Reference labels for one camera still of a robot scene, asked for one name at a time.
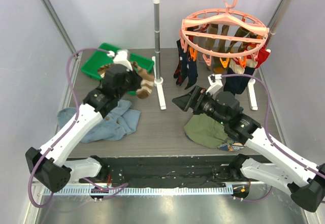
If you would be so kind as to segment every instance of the reflective floor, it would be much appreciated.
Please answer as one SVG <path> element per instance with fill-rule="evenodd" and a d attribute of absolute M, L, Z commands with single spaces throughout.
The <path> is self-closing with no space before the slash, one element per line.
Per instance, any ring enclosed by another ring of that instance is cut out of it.
<path fill-rule="evenodd" d="M 252 184 L 248 199 L 269 188 Z M 304 212 L 289 196 L 274 190 L 265 200 L 247 203 L 230 196 L 129 196 L 91 202 L 88 196 L 54 197 L 51 209 L 39 211 L 37 224 L 303 224 Z"/>

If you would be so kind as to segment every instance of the gray wall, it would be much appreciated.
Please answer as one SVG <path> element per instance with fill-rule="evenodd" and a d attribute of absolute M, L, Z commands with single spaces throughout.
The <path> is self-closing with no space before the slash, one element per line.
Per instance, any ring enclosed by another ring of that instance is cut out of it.
<path fill-rule="evenodd" d="M 292 0 L 262 66 L 285 142 L 318 164 L 325 162 L 324 4 Z M 325 205 L 319 210 L 324 217 Z"/>
<path fill-rule="evenodd" d="M 25 152 L 54 133 L 69 51 L 40 0 L 0 2 L 0 219 L 21 224 Z"/>
<path fill-rule="evenodd" d="M 152 0 L 51 0 L 76 48 L 102 42 L 127 49 L 154 47 Z M 268 23 L 279 0 L 238 0 L 235 9 Z M 222 0 L 161 0 L 161 47 L 176 47 L 183 18 Z"/>

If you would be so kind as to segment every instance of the green basket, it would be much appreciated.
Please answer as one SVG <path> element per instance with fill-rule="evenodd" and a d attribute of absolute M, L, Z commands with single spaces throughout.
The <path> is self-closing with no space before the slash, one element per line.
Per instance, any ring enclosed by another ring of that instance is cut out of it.
<path fill-rule="evenodd" d="M 111 50 L 115 53 L 121 49 L 121 48 L 118 48 L 116 46 L 113 46 L 113 45 L 110 45 L 107 43 L 102 43 L 99 48 L 103 49 L 103 50 L 108 50 L 108 51 Z M 140 67 L 146 69 L 149 73 L 152 71 L 152 68 L 154 65 L 153 60 L 144 58 L 142 56 L 139 56 L 139 55 L 136 55 L 133 53 L 131 53 L 131 55 L 130 55 L 130 61 L 137 62 L 137 64 Z M 101 77 L 97 72 L 98 68 L 100 68 L 102 65 L 110 64 L 112 62 L 113 62 L 113 59 L 108 57 L 106 53 L 101 52 L 101 51 L 95 51 L 95 53 L 81 67 L 81 71 L 93 79 L 101 80 Z M 130 91 L 128 93 L 131 95 L 136 95 L 135 91 Z"/>

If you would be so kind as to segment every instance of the folded blue cloth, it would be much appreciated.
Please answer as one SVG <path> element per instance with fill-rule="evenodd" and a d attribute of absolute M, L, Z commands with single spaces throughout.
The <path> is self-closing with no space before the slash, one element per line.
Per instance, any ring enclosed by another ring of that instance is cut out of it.
<path fill-rule="evenodd" d="M 97 140 L 120 140 L 126 135 L 134 133 L 139 122 L 140 111 L 129 109 L 130 101 L 120 100 L 115 107 L 99 124 L 94 126 L 81 140 L 89 143 Z M 68 107 L 59 111 L 58 125 L 62 128 L 77 112 L 76 108 Z"/>

